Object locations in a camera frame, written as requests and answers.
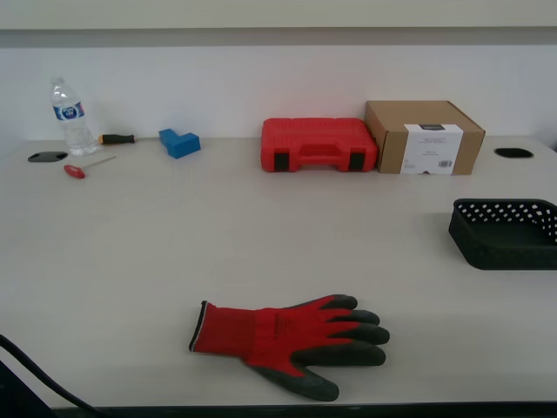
table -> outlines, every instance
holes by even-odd
[[[268,173],[256,139],[203,140],[180,160],[157,140],[105,148],[85,160],[117,158],[84,180],[65,161],[26,161],[64,148],[28,142],[0,160],[0,333],[89,403],[312,403],[187,345],[202,300],[283,307],[330,293],[358,297],[392,333],[382,367],[313,368],[339,385],[338,404],[557,396],[557,274],[477,270],[447,231],[458,198],[557,203],[544,145],[487,138],[471,176]]]

plastic bottle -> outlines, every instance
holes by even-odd
[[[91,154],[100,148],[85,124],[85,112],[77,94],[61,77],[53,78],[50,100],[70,153],[77,156]]]

blue block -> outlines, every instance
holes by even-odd
[[[186,133],[185,135],[179,136],[172,129],[165,129],[160,131],[158,135],[160,137],[160,142],[166,147],[168,155],[176,159],[201,149],[199,137],[193,133]]]

red plastic case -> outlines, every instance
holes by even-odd
[[[302,165],[335,165],[341,172],[369,172],[377,146],[357,118],[273,118],[263,123],[261,166],[296,172]]]

glove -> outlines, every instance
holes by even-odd
[[[335,294],[295,307],[255,311],[204,301],[190,351],[239,357],[279,386],[315,401],[335,401],[337,385],[306,366],[379,366],[389,333],[379,317]]]

